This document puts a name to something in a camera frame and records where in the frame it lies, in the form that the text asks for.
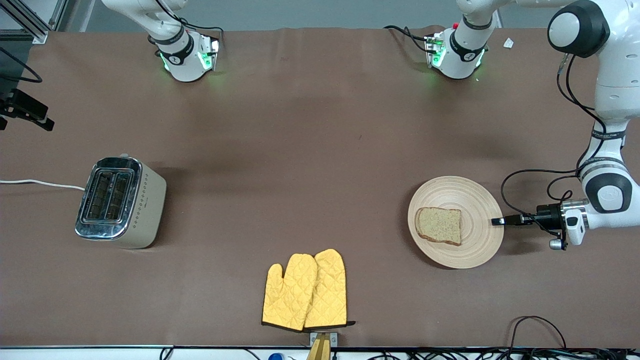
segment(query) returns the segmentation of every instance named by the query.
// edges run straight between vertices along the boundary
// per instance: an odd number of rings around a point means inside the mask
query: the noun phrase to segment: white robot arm
[[[219,42],[186,29],[170,12],[180,10],[188,0],[102,0],[109,9],[135,21],[149,33],[160,49],[165,69],[179,81],[194,81],[212,70]]]
[[[589,148],[579,160],[582,200],[538,206],[531,217],[514,215],[493,223],[526,225],[536,220],[561,230],[554,250],[580,245],[587,229],[640,225],[640,188],[621,155],[629,120],[640,117],[640,6],[627,0],[578,0],[560,10],[548,27],[552,47],[600,61],[595,91],[599,118]]]
[[[516,3],[526,8],[559,8],[573,0],[457,0],[462,20],[428,39],[431,50],[429,66],[453,79],[464,79],[473,73],[485,52],[486,42],[495,29],[493,13],[501,6]]]

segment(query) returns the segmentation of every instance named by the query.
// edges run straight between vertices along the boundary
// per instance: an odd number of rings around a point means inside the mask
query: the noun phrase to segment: brown tabletop
[[[540,315],[570,347],[638,346],[637,229],[592,231],[566,252],[539,229],[508,229],[488,263],[448,270],[407,228],[412,194],[434,177],[473,179],[508,214],[507,174],[575,164],[592,121],[557,92],[562,54],[544,30],[496,31],[463,81],[427,69],[398,33],[281,29],[225,34],[219,71],[179,83],[146,37],[52,33],[31,51],[44,83],[21,88],[56,126],[10,121],[0,178],[84,186],[97,160],[126,152],[168,189],[154,245],[122,250],[74,234],[81,192],[0,186],[2,345],[306,343],[260,325],[267,269],[335,248],[358,322],[341,345],[505,345],[514,318]],[[596,60],[574,71],[593,103]],[[639,153],[628,135],[625,153]],[[640,157],[627,161],[636,174]],[[552,202],[550,179],[520,176],[507,196],[532,211]],[[517,344],[558,346],[535,323]]]

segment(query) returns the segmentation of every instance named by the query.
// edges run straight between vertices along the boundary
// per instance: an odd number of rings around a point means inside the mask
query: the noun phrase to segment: oven mitt
[[[333,249],[315,256],[318,275],[305,332],[355,324],[347,322],[347,281],[342,256]]]
[[[293,254],[284,277],[280,264],[271,265],[264,290],[262,324],[302,331],[316,277],[316,261],[309,254]]]

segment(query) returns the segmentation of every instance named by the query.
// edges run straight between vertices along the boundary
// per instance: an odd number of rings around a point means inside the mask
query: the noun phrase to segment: round wooden board
[[[418,235],[415,216],[420,208],[462,211],[462,244],[427,241]],[[409,204],[408,223],[413,240],[433,261],[450,268],[468,269],[489,261],[498,251],[504,227],[492,226],[502,217],[498,203],[482,185],[458,176],[443,176],[424,183]]]

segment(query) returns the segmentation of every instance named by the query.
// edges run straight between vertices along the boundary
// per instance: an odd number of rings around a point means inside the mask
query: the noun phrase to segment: toaster
[[[98,161],[87,180],[76,220],[76,234],[142,249],[156,238],[166,181],[126,154]]]

